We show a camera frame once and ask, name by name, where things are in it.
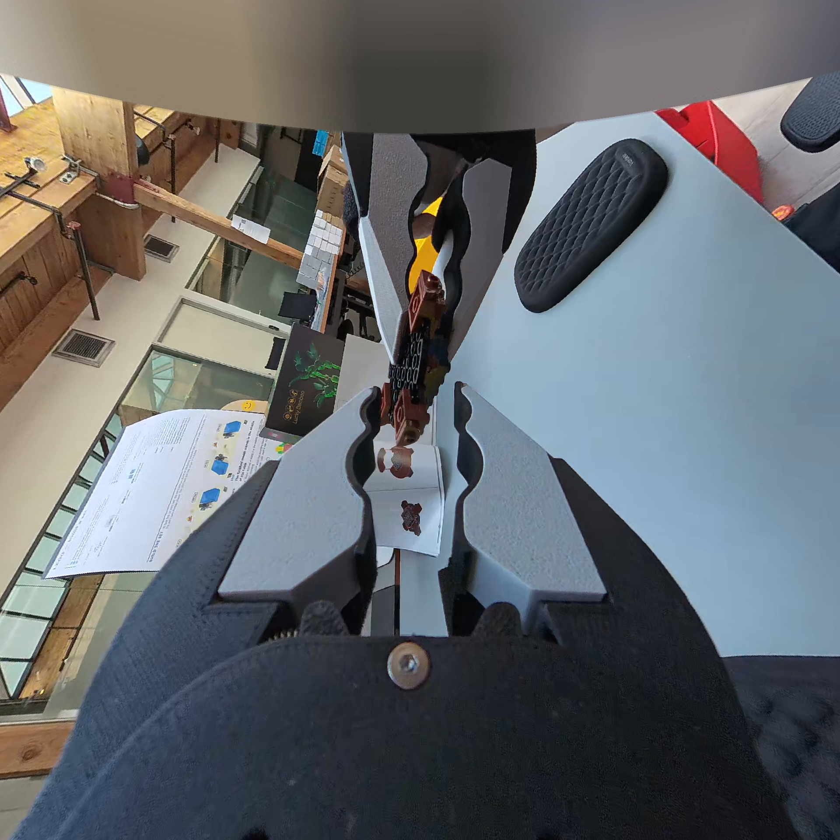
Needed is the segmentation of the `wooden support post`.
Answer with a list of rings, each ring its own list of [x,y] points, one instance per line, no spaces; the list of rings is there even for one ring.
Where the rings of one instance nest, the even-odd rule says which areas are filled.
[[[156,185],[143,180],[136,181],[133,184],[133,194],[137,203],[142,207],[183,221],[283,265],[294,269],[300,268],[302,258],[300,250],[282,244],[273,238],[270,238],[268,244],[262,245],[233,229],[231,219],[210,213],[202,207]]]

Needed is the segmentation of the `grey desk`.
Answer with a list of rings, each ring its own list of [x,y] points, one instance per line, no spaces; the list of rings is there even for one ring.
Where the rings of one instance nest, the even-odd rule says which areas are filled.
[[[521,304],[532,231],[606,147],[640,139],[668,186],[559,305]],[[453,382],[564,459],[645,541],[718,652],[839,650],[838,274],[652,112],[538,144],[517,236],[437,410],[451,491]]]

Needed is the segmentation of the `red plastic object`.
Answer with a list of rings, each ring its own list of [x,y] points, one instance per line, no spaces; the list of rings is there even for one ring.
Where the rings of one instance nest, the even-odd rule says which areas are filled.
[[[749,137],[714,101],[694,102],[680,110],[666,108],[656,113],[744,192],[763,204],[759,154]]]

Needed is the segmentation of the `stack of small white boxes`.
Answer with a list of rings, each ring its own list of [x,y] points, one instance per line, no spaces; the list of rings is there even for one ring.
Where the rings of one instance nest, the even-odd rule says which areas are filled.
[[[343,252],[344,233],[340,216],[316,209],[297,274],[300,287],[316,292],[327,289]]]

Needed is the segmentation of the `printed paper poster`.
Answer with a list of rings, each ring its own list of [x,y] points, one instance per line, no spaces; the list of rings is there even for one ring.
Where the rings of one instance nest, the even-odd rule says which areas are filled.
[[[262,413],[178,409],[127,426],[44,580],[160,571],[188,537],[291,443]]]

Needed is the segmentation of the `black metal pipe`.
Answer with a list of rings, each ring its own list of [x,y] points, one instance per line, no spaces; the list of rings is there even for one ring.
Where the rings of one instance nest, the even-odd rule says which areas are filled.
[[[36,173],[30,173],[28,170],[22,175],[13,175],[6,172],[4,177],[6,178],[7,183],[2,186],[1,197],[5,198],[11,196],[16,198],[23,203],[47,212],[56,220],[61,236],[71,241],[76,248],[82,279],[87,290],[87,296],[91,307],[91,314],[95,321],[100,321],[101,316],[96,292],[93,288],[90,262],[88,260],[88,254],[81,233],[81,224],[76,221],[68,220],[63,211],[57,206],[49,205],[37,198],[34,198],[32,195],[24,195],[19,192],[18,188],[20,186],[28,186],[34,189],[40,188],[40,185],[37,185],[34,181],[32,181],[34,175],[36,175]]]

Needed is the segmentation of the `dark box with plant print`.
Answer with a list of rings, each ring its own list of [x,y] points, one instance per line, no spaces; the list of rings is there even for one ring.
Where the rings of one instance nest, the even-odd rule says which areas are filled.
[[[345,344],[305,325],[290,331],[260,436],[294,442],[331,416]]]

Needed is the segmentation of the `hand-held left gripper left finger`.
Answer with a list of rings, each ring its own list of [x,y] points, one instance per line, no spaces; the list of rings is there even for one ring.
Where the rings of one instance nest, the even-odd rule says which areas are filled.
[[[364,388],[295,443],[218,588],[227,601],[367,601],[376,577],[371,500],[382,390]]]

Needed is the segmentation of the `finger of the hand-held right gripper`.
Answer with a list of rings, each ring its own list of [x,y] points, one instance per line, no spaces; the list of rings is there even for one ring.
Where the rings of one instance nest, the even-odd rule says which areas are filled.
[[[358,133],[359,234],[381,342],[397,364],[405,337],[407,278],[416,255],[415,210],[428,159],[404,133]]]
[[[447,359],[464,341],[502,259],[511,168],[482,161],[460,173],[437,212],[434,273],[444,285]]]

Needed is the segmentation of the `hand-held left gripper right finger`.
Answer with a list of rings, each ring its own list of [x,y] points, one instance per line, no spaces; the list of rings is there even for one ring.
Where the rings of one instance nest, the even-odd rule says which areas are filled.
[[[452,560],[479,604],[598,603],[602,582],[549,453],[472,386],[455,385]]]

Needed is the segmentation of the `brick instruction booklet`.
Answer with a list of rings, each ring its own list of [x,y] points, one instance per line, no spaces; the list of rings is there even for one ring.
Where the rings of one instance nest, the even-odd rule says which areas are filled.
[[[445,507],[438,449],[419,443],[397,446],[377,437],[374,458],[364,491],[371,501],[377,546],[437,555]]]

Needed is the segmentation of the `yellow plastic bin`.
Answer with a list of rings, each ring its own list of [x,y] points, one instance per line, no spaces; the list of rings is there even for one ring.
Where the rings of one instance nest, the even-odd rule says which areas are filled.
[[[412,296],[423,270],[432,271],[438,257],[432,233],[443,197],[440,196],[414,217],[412,223],[413,241],[416,254],[408,275],[408,294]]]

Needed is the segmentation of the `black wrist rest pad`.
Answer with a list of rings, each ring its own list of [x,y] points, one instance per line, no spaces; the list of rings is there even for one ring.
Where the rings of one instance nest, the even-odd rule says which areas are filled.
[[[520,250],[513,279],[522,306],[542,313],[570,295],[651,214],[668,178],[665,160],[642,140],[598,154]]]

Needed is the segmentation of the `brown and dark brick model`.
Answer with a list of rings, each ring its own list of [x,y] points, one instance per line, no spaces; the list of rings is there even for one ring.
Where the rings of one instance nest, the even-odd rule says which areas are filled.
[[[436,395],[450,370],[445,288],[432,272],[422,270],[409,301],[406,332],[383,384],[381,424],[390,424],[398,447],[416,443],[430,422]]]

